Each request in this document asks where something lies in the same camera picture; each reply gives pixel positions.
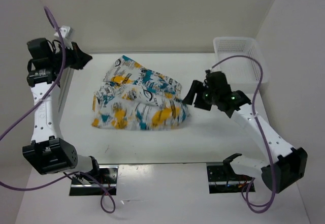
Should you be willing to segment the patterned white teal yellow shorts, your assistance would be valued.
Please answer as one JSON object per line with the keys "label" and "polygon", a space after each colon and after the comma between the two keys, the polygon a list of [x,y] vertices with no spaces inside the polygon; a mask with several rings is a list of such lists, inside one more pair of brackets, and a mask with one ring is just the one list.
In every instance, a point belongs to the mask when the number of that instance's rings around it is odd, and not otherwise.
{"label": "patterned white teal yellow shorts", "polygon": [[163,131],[190,117],[181,100],[181,84],[123,55],[105,74],[94,93],[93,127]]}

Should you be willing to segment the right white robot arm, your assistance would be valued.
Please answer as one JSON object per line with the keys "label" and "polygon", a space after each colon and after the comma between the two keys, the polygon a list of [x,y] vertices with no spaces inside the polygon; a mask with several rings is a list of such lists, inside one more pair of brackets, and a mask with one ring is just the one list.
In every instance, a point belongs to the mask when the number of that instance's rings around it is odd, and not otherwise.
{"label": "right white robot arm", "polygon": [[248,96],[233,91],[223,72],[206,71],[204,82],[194,80],[184,104],[203,110],[216,106],[236,122],[257,144],[266,160],[235,153],[223,160],[223,174],[228,180],[239,175],[259,178],[265,186],[280,193],[304,176],[307,152],[285,141],[255,110]]}

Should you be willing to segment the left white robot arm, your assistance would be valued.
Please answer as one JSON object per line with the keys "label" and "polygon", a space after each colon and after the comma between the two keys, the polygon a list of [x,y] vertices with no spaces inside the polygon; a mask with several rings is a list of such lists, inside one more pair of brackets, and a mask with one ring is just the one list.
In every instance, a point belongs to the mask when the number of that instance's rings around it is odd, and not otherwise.
{"label": "left white robot arm", "polygon": [[27,43],[32,56],[27,65],[27,82],[36,109],[31,143],[22,148],[22,154],[41,175],[78,171],[88,182],[96,183],[102,175],[96,159],[78,155],[76,148],[63,139],[58,111],[60,70],[80,70],[92,57],[67,38],[59,42],[58,51],[52,45],[45,38]]}

